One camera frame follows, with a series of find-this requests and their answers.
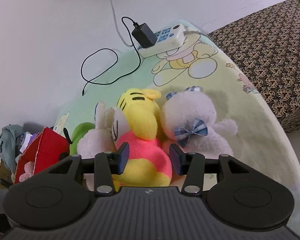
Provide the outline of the yellow pink plush bear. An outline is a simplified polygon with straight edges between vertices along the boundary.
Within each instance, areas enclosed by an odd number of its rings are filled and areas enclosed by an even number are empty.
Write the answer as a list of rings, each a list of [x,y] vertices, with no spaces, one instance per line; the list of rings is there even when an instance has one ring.
[[[124,142],[129,144],[129,157],[124,172],[113,175],[116,189],[171,183],[172,164],[160,141],[159,98],[157,90],[130,88],[117,101],[111,132],[116,148]]]

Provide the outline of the white plush rabbit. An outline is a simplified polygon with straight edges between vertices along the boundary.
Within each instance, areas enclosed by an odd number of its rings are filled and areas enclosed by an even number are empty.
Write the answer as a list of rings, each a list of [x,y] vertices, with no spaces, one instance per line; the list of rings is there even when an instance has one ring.
[[[122,111],[118,108],[106,109],[105,103],[100,101],[95,107],[95,127],[78,141],[77,153],[83,159],[90,159],[102,152],[115,152],[119,139],[129,131]]]

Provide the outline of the green plush toy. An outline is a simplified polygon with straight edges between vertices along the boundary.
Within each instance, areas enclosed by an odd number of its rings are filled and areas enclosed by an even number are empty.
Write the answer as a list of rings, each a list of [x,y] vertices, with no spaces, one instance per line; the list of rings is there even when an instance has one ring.
[[[70,145],[70,155],[77,153],[77,144],[84,137],[84,135],[91,129],[94,129],[95,125],[90,122],[84,122],[76,126],[70,137],[69,132],[66,128],[63,128],[64,136]]]

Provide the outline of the white plush with plaid bow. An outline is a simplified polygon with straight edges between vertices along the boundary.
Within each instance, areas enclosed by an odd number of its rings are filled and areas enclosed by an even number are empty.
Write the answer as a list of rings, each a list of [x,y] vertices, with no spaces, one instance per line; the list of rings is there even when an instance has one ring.
[[[213,101],[199,86],[166,95],[160,113],[161,127],[167,139],[162,148],[169,153],[177,144],[185,153],[196,152],[217,159],[221,154],[233,155],[233,150],[221,133],[236,135],[238,126],[232,119],[217,122]]]

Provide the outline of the red storage box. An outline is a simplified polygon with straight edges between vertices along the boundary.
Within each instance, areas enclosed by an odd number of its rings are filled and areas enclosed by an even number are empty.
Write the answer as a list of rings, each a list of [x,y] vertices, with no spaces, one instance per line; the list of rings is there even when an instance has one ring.
[[[48,127],[44,128],[19,157],[14,184],[56,164],[62,153],[69,155],[69,148],[65,137]]]

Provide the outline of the pile of clothes and bags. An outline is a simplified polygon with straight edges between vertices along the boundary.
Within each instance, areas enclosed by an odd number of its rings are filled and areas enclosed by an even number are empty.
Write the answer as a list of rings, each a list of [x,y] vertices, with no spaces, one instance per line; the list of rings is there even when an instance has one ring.
[[[7,125],[0,134],[0,159],[11,173],[11,182],[15,180],[15,173],[20,155],[39,133],[24,131],[20,125]]]

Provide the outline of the cartoon bear bed sheet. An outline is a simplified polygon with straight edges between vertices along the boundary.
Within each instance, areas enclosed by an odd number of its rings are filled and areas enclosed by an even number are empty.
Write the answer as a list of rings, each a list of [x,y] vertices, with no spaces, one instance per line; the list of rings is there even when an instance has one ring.
[[[288,227],[300,236],[300,164],[277,118],[234,62],[212,41],[197,33],[177,50],[141,59],[134,50],[118,53],[116,64],[95,85],[87,85],[63,106],[55,123],[57,133],[73,132],[83,122],[93,122],[98,102],[115,107],[129,88],[149,88],[162,95],[199,86],[213,101],[217,120],[232,119],[238,133],[221,132],[234,157],[285,185],[295,208]]]

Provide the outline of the white power strip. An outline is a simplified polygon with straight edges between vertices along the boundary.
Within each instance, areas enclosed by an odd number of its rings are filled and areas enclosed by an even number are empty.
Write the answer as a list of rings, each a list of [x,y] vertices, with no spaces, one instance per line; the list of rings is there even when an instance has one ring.
[[[184,44],[185,37],[185,27],[180,23],[155,33],[157,41],[155,45],[149,48],[138,47],[138,53],[141,57],[147,58],[153,55],[161,54],[166,51],[175,50]]]

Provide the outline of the black power adapter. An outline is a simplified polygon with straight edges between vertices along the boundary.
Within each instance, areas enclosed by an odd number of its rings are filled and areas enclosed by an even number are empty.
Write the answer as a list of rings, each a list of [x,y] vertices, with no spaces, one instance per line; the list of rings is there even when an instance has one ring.
[[[146,23],[138,24],[134,22],[133,26],[132,36],[142,48],[149,48],[155,45],[157,36]]]

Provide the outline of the brown patterned mattress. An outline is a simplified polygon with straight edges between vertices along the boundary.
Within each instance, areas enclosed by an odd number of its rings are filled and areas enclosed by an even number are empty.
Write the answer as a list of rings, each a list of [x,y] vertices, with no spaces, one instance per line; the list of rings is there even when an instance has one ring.
[[[300,129],[300,0],[259,10],[209,36],[253,83],[285,132]]]

